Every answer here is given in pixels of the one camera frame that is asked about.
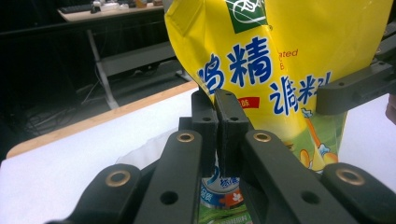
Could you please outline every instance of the desk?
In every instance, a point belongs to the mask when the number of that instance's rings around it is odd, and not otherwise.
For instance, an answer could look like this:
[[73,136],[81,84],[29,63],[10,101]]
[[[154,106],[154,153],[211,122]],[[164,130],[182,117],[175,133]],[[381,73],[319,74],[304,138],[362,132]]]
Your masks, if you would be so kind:
[[[67,217],[102,169],[190,116],[195,90],[194,83],[183,84],[14,147],[0,169],[0,223]],[[384,115],[387,101],[383,96],[349,112],[340,161],[396,192],[396,126]]]
[[[124,14],[137,14],[137,13],[148,13],[152,11],[163,11],[162,6],[154,6],[152,3],[148,3],[145,8],[128,8],[123,10],[109,10],[105,12],[97,12],[91,14],[90,11],[63,14],[60,10],[58,12],[61,16],[69,22],[76,21],[92,21],[107,17],[121,16]],[[169,41],[161,44],[152,45],[146,48],[132,50],[122,54],[109,56],[101,59],[98,49],[93,38],[92,30],[87,30],[87,36],[90,41],[92,53],[95,59],[96,67],[101,78],[102,85],[106,92],[106,101],[111,109],[119,107],[117,101],[114,99],[107,77],[115,74],[125,72],[136,67],[140,67],[150,63],[156,63],[161,60],[165,60],[175,56],[172,46]]]

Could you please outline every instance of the yellow bag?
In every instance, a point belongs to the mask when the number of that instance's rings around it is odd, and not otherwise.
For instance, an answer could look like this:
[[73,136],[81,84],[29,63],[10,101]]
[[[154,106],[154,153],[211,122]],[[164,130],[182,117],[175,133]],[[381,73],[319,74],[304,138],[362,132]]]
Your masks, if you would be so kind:
[[391,5],[174,0],[165,21],[178,59],[209,96],[232,91],[255,129],[275,133],[320,172],[338,161],[346,114],[315,114],[316,90],[370,64]]

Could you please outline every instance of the wooden table edge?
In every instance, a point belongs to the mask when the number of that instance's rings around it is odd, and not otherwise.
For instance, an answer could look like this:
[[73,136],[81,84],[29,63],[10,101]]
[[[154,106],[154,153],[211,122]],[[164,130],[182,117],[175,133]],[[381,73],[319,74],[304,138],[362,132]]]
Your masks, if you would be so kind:
[[174,88],[171,88],[169,90],[150,95],[146,98],[132,102],[128,105],[124,105],[119,108],[107,111],[103,114],[94,116],[92,118],[84,119],[83,121],[69,125],[67,127],[56,130],[54,132],[46,133],[46,134],[43,134],[36,138],[30,139],[28,141],[19,143],[8,152],[7,159],[15,157],[17,155],[20,155],[24,152],[30,151],[34,148],[42,147],[46,144],[49,144],[56,140],[65,138],[72,134],[79,133],[84,130],[90,129],[94,126],[97,126],[97,125],[107,122],[109,120],[119,118],[123,115],[132,113],[138,109],[144,108],[149,105],[153,105],[153,104],[158,103],[162,100],[166,100],[168,98],[171,98],[173,96],[181,94],[185,91],[190,91],[197,87],[198,87],[198,85],[194,81],[190,81],[190,82],[181,84],[179,86],[176,86]]

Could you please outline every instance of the screw hole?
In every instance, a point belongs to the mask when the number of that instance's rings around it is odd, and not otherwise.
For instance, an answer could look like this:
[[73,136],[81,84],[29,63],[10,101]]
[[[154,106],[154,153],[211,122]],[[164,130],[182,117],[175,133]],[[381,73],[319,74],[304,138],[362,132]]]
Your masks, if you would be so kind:
[[178,196],[173,191],[166,191],[161,195],[160,200],[163,204],[170,205],[177,202]]
[[109,187],[120,187],[125,185],[131,179],[131,174],[128,171],[119,170],[109,174],[106,178],[106,184]]
[[304,200],[304,202],[306,202],[306,203],[310,203],[310,204],[320,203],[319,197],[311,191],[303,191],[303,193],[301,194],[301,197]]
[[259,142],[269,142],[271,141],[271,136],[266,133],[255,133],[253,135],[254,139]]
[[349,169],[338,169],[335,171],[335,174],[342,181],[350,185],[361,186],[365,183],[363,176]]
[[181,133],[178,137],[177,140],[179,142],[191,142],[192,140],[194,140],[194,135],[190,134],[190,133]]

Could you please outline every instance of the green logo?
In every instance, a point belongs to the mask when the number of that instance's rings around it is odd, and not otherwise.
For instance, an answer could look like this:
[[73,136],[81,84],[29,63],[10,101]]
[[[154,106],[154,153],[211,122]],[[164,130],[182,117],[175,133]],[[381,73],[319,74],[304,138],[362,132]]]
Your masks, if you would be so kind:
[[236,34],[266,25],[264,0],[226,0]]

